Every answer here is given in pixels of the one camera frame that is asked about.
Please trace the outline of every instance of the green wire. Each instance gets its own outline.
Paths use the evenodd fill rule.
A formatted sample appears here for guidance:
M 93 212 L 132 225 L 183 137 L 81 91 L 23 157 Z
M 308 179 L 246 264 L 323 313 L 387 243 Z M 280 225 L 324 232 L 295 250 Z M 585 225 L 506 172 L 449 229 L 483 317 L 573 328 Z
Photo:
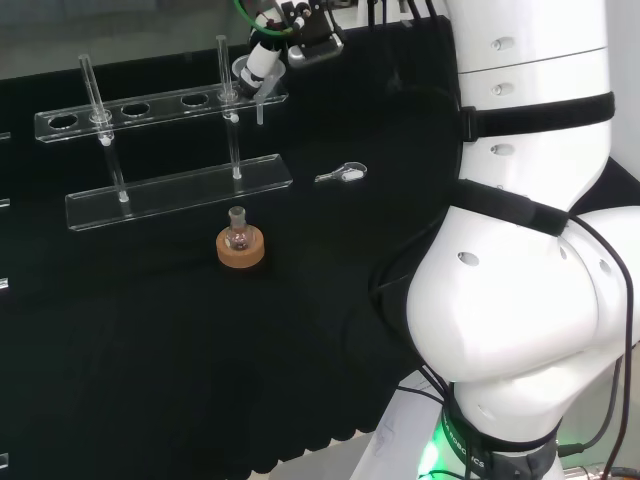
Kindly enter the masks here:
M 240 0 L 233 0 L 233 3 L 238 9 L 238 12 L 240 12 L 240 15 L 242 15 L 242 18 L 244 18 L 247 22 L 249 22 L 249 25 L 251 25 L 253 28 L 258 30 L 259 32 L 266 33 L 267 35 L 271 35 L 273 37 L 286 37 L 287 35 L 290 35 L 291 33 L 293 33 L 293 30 L 291 28 L 287 28 L 286 30 L 279 32 L 276 30 L 269 30 L 268 28 L 261 27 L 253 20 L 253 18 L 251 18 L 247 14 L 244 8 L 242 8 L 242 5 L 240 4 Z

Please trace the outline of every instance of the black cloth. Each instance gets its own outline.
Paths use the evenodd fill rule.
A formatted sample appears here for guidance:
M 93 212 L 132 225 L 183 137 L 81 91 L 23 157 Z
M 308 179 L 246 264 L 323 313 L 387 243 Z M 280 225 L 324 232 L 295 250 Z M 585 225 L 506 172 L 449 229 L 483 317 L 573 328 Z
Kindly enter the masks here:
M 243 479 L 375 428 L 416 364 L 369 307 L 368 273 L 435 218 L 455 163 L 443 59 L 423 30 L 349 32 L 338 59 L 290 73 L 264 127 L 241 113 L 242 157 L 280 153 L 289 189 L 81 233 L 67 230 L 64 196 L 109 184 L 100 146 L 33 132 L 34 113 L 87 103 L 79 71 L 0 83 L 0 131 L 13 135 L 0 144 L 5 474 Z M 216 65 L 200 52 L 96 75 L 109 100 L 215 83 Z M 219 117 L 118 132 L 117 145 L 127 181 L 227 161 Z M 313 184 L 351 160 L 369 168 L 363 181 Z M 640 198 L 615 165 L 593 192 L 592 208 Z M 249 272 L 215 254 L 236 204 L 266 238 Z

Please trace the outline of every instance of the test tube rack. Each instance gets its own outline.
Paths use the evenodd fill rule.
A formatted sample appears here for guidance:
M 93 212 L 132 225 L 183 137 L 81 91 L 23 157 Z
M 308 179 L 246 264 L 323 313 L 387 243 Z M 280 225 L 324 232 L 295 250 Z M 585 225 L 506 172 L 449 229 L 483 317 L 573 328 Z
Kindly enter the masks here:
M 226 37 L 221 35 L 217 40 L 221 83 L 104 103 L 89 56 L 79 57 L 91 104 L 40 112 L 34 118 L 35 136 L 41 142 L 96 135 L 104 151 L 113 184 L 66 196 L 70 230 L 162 215 L 286 188 L 293 182 L 279 154 L 240 160 L 238 142 L 237 112 L 256 108 L 260 122 L 263 105 L 284 102 L 286 91 L 278 82 L 260 102 L 239 95 L 237 83 L 231 79 Z M 221 114 L 225 120 L 229 163 L 140 182 L 124 181 L 115 148 L 115 131 L 213 114 Z

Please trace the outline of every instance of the wall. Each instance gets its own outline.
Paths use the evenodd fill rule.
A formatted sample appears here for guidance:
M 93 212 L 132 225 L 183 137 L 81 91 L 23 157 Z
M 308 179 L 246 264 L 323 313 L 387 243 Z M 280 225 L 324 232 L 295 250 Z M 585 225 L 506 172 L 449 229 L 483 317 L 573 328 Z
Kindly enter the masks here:
M 416 7 L 420 12 L 420 16 L 422 18 L 427 18 L 429 16 L 429 12 L 427 10 L 427 4 L 424 0 L 415 0 Z M 436 9 L 438 15 L 449 16 L 446 0 L 433 0 L 433 8 Z M 368 8 L 367 1 L 360 0 L 358 2 L 358 16 L 357 16 L 357 26 L 364 27 L 368 25 Z M 382 23 L 382 2 L 379 1 L 375 5 L 375 18 L 376 24 L 379 25 Z M 413 15 L 409 10 L 409 7 L 406 3 L 406 0 L 398 1 L 398 0 L 387 0 L 387 21 L 391 22 L 400 22 L 403 20 L 413 20 Z
M 616 94 L 611 156 L 640 179 L 640 1 L 607 0 L 611 83 Z
M 123 1 L 0 0 L 0 79 L 77 68 L 82 53 L 99 65 L 246 41 L 231 1 Z

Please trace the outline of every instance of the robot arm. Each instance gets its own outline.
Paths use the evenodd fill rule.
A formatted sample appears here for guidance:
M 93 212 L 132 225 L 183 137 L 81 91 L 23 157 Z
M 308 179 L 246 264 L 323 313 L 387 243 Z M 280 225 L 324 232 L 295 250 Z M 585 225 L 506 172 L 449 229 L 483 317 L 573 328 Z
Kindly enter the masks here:
M 260 13 L 251 31 L 252 51 L 240 76 L 245 95 L 256 94 L 264 78 L 271 72 L 283 50 L 288 64 L 301 68 L 333 58 L 342 52 L 344 44 L 338 32 L 332 30 L 325 16 L 325 0 L 274 0 L 275 6 Z M 265 32 L 288 32 L 274 36 Z
M 526 109 L 610 91 L 604 0 L 447 5 L 462 107 Z M 600 176 L 610 135 L 610 121 L 601 121 L 478 138 L 464 145 L 460 178 L 568 212 Z M 584 220 L 638 284 L 640 209 Z M 580 392 L 625 352 L 625 292 L 614 259 L 573 222 L 554 237 L 450 207 L 413 278 L 407 321 L 422 357 L 455 382 L 467 424 L 504 445 L 527 444 L 553 434 Z M 447 470 L 464 474 L 447 447 Z M 545 473 L 563 478 L 557 461 Z

